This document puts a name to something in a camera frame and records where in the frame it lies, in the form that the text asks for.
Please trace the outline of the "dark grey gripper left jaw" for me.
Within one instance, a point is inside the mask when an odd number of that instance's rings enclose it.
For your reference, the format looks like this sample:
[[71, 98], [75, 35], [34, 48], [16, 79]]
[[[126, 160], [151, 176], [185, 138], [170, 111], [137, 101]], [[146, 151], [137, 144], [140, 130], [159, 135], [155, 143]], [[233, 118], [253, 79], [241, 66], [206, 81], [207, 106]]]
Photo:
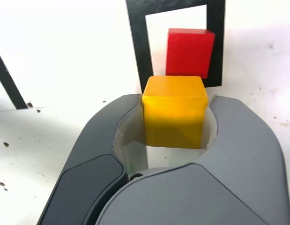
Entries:
[[140, 94], [124, 95], [98, 111], [77, 138], [40, 225], [94, 225], [130, 175], [147, 170]]

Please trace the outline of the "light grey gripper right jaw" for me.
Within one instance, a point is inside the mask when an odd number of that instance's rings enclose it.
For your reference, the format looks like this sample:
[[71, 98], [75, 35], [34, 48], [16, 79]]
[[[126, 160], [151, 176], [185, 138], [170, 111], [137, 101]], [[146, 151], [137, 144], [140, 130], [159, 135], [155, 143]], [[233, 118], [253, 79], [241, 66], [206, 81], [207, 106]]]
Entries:
[[105, 205], [99, 225], [290, 225], [285, 161], [271, 128], [241, 101], [209, 105], [216, 138], [186, 165], [149, 169]]

